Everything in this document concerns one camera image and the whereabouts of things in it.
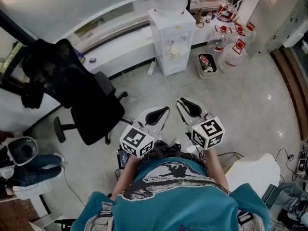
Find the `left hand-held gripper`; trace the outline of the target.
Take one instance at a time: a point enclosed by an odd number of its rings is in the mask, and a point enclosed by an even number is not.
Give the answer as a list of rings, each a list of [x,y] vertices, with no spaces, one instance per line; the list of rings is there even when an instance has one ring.
[[[120,145],[127,153],[142,158],[150,152],[156,141],[160,139],[160,131],[164,128],[169,116],[169,107],[157,106],[144,110],[137,121],[128,124],[120,137]]]

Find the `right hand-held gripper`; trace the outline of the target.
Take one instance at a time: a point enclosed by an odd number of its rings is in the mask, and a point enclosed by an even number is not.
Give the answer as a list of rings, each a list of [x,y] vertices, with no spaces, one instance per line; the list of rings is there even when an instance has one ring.
[[[194,99],[180,98],[176,101],[177,111],[182,121],[190,132],[192,142],[198,144],[204,150],[208,150],[222,143],[225,128],[217,116],[211,113],[205,115],[205,106]],[[204,117],[197,122],[192,123],[192,117]]]

